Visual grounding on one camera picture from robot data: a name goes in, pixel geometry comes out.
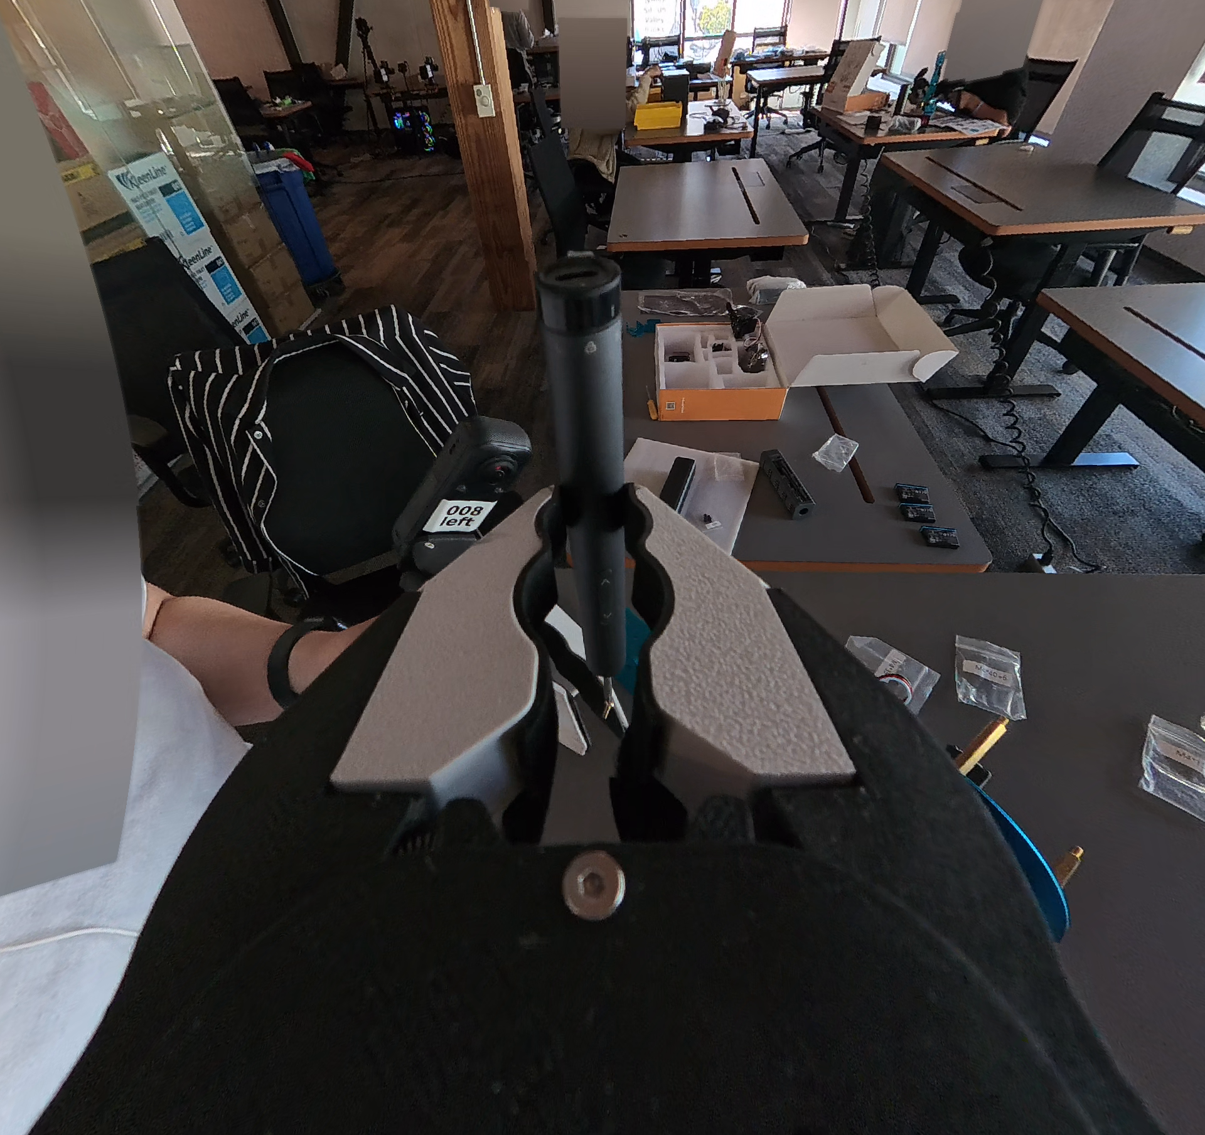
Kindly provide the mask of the orange white cardboard box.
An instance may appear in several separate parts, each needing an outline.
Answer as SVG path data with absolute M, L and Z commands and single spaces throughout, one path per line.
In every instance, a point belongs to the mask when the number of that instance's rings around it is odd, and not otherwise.
M 790 389 L 923 383 L 958 348 L 895 285 L 785 290 L 760 321 L 756 347 L 768 362 L 754 372 L 721 323 L 660 323 L 656 392 L 664 420 L 777 420 Z

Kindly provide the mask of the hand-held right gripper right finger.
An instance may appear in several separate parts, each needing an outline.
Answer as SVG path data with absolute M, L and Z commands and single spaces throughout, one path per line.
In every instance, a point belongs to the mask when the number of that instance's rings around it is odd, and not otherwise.
M 681 837 L 705 802 L 856 781 L 769 590 L 644 487 L 626 488 L 631 608 L 649 629 L 616 756 L 622 837 Z

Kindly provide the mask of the black electric screwdriver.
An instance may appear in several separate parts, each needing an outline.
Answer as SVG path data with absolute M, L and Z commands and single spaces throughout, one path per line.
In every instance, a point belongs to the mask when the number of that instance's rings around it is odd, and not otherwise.
M 571 253 L 537 276 L 537 290 L 585 662 L 601 687 L 601 719 L 624 736 L 614 688 L 627 655 L 620 270 Z

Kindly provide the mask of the blue toy robot arm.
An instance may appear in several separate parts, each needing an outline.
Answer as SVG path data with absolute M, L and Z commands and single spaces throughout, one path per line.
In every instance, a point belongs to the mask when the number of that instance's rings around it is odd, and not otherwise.
M 627 657 L 619 683 L 624 691 L 633 695 L 637 681 L 639 658 L 643 646 L 650 638 L 648 624 L 635 613 L 626 611 Z M 1060 943 L 1070 927 L 1064 885 L 1059 883 L 1055 868 L 1036 849 L 1030 837 L 1021 829 L 1013 817 L 993 800 L 981 787 L 989 781 L 991 773 L 981 764 L 967 773 L 972 790 L 987 807 L 989 816 L 998 828 L 1002 838 L 1017 858 L 1017 863 L 1026 876 L 1038 906 L 1047 919 L 1047 929 L 1056 943 Z

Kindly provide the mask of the white paper sheet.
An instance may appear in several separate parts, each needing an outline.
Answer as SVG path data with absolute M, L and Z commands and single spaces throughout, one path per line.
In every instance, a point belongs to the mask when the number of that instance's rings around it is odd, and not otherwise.
M 758 464 L 743 459 L 747 463 L 743 483 L 717 483 L 713 477 L 713 454 L 640 437 L 626 457 L 626 480 L 658 494 L 674 459 L 679 455 L 694 458 L 698 472 L 682 515 L 720 549 L 732 553 L 758 480 Z

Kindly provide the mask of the scattered small clear parts bags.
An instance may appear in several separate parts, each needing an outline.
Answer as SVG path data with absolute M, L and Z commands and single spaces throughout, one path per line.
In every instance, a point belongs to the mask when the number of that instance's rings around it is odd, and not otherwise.
M 913 715 L 926 704 L 940 675 L 881 638 L 852 636 L 847 650 Z M 971 752 L 954 752 L 961 772 L 976 777 L 981 759 L 1012 721 L 1027 715 L 1021 655 L 996 644 L 957 637 L 955 684 L 958 701 L 991 714 Z M 1140 787 L 1197 820 L 1204 819 L 1203 730 L 1186 729 L 1159 715 L 1148 722 L 1141 752 Z

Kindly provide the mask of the wooden pillar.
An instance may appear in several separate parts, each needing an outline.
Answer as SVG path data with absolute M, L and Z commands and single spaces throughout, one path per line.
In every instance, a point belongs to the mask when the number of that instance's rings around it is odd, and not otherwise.
M 501 18 L 490 0 L 429 0 L 495 307 L 535 309 L 535 254 Z

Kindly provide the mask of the black bit holder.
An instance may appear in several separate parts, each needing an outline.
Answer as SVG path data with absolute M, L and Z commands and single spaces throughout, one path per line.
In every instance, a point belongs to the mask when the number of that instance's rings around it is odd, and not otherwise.
M 815 510 L 817 502 L 781 451 L 763 450 L 759 468 L 792 521 L 804 519 Z

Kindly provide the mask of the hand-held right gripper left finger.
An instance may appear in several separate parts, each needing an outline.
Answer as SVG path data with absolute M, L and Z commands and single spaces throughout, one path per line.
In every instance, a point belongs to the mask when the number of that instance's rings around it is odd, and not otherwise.
M 542 553 L 548 487 L 429 579 L 330 782 L 342 793 L 412 793 L 444 808 L 543 817 L 556 709 L 516 589 Z

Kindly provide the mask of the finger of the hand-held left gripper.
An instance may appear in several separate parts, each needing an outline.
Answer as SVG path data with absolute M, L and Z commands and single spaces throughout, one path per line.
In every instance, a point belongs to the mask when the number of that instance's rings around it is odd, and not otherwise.
M 554 698 L 559 744 L 573 753 L 588 753 L 590 736 L 582 717 L 581 695 L 558 668 L 554 668 Z

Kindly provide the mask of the black plastic bag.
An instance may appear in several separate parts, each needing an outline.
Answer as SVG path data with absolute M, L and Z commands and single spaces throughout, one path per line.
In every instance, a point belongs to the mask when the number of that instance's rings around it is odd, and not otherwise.
M 637 293 L 637 310 L 657 318 L 718 319 L 729 315 L 730 306 L 732 294 L 726 288 L 657 289 Z

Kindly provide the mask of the dark desk with wooden edge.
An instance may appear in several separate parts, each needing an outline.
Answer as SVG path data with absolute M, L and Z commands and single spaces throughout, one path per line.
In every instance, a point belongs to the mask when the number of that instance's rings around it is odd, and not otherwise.
M 1093 392 L 1040 462 L 1042 468 L 1136 467 L 1127 453 L 1086 453 L 1124 408 L 1204 468 L 1203 284 L 1044 290 L 1038 305 L 1066 324 L 1059 349 Z
M 891 153 L 881 162 L 940 209 L 993 238 L 1192 228 L 1203 208 L 1093 164 L 1017 145 Z

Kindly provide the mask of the blue trash bin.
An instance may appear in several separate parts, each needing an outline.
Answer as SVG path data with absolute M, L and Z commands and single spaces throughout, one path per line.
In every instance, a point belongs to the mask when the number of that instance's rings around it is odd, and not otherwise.
M 340 271 L 326 245 L 302 170 L 284 158 L 253 164 L 251 168 L 263 205 L 292 254 L 310 298 L 326 300 L 340 294 Z

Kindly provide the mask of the grey desk with slot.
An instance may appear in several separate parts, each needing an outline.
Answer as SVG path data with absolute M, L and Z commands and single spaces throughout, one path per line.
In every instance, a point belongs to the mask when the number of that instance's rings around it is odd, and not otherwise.
M 647 164 L 618 173 L 611 253 L 742 256 L 807 241 L 807 226 L 762 160 Z
M 721 323 L 726 318 L 657 318 L 624 297 L 624 411 L 628 450 L 637 438 L 712 453 L 737 453 L 758 464 L 732 555 L 756 570 L 983 572 L 992 556 L 954 488 L 944 479 L 890 385 L 790 389 L 777 420 L 664 420 L 656 392 L 656 330 L 660 323 Z M 813 453 L 832 434 L 860 449 L 840 474 L 817 464 Z M 792 521 L 759 468 L 763 450 L 784 454 L 815 510 Z M 921 525 L 899 514 L 895 484 L 929 487 L 937 526 L 955 527 L 961 548 L 928 547 Z

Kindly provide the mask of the person's white shirt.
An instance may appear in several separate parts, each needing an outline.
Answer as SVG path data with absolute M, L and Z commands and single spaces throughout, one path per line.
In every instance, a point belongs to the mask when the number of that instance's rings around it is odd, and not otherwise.
M 246 751 L 189 671 L 144 645 L 117 859 L 1 900 L 4 1134 L 29 1131 L 68 1078 L 174 861 Z

